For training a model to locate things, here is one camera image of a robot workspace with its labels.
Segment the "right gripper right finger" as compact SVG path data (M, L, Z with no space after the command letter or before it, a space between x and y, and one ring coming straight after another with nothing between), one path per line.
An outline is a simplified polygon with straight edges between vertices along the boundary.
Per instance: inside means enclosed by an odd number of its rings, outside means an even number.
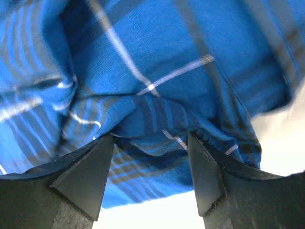
M188 136L198 214L207 229L302 229L305 175L282 177L245 165Z

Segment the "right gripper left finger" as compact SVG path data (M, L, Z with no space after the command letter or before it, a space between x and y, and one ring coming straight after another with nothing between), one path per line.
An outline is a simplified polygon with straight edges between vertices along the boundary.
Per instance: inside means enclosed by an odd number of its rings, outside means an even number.
M0 177L3 229L90 229L98 220L113 153L105 135L22 174Z

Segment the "blue plaid long sleeve shirt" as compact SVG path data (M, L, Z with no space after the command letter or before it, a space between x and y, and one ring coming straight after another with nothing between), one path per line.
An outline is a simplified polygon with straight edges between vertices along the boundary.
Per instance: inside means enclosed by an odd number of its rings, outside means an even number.
M103 208L187 192L189 132L259 168L304 76L302 0L3 0L0 173L111 134Z

